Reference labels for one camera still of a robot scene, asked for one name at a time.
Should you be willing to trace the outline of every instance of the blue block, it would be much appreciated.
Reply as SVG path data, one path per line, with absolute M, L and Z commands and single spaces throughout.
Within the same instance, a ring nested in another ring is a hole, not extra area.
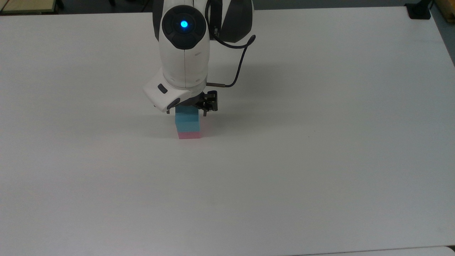
M 175 125 L 179 133 L 199 132 L 199 109 L 192 106 L 176 106 Z
M 185 123 L 176 123 L 177 132 L 199 132 L 199 122 L 185 122 Z

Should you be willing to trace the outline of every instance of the stacked blocks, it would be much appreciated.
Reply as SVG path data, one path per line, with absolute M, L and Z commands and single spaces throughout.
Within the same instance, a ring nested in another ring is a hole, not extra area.
M 193 106 L 176 106 L 175 126 L 179 139 L 201 138 L 199 109 Z

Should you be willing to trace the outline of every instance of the pink block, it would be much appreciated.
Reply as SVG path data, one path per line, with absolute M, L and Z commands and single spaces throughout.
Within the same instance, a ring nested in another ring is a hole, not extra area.
M 201 138 L 201 132 L 177 133 L 179 139 Z

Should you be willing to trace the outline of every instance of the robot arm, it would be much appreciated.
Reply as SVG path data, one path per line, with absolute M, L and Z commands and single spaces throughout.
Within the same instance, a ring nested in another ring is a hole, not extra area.
M 153 25 L 162 68 L 144 87 L 144 92 L 160 111 L 169 111 L 178 104 L 194 105 L 204 111 L 217 110 L 216 91 L 203 93 L 207 85 L 210 39 L 230 47 L 222 39 L 237 42 L 244 38 L 251 30 L 253 19 L 251 0 L 224 2 L 154 1 Z M 245 53 L 253 40 L 233 48 L 244 48 Z

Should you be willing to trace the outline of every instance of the table surface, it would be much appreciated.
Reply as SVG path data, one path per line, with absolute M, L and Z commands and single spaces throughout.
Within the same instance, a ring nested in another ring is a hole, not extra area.
M 52 12 L 56 0 L 10 0 L 2 14 L 27 12 Z
M 142 92 L 151 14 L 0 24 L 0 255 L 455 244 L 455 68 L 432 19 L 256 11 L 238 83 L 184 141 Z M 212 42 L 209 82 L 240 55 Z

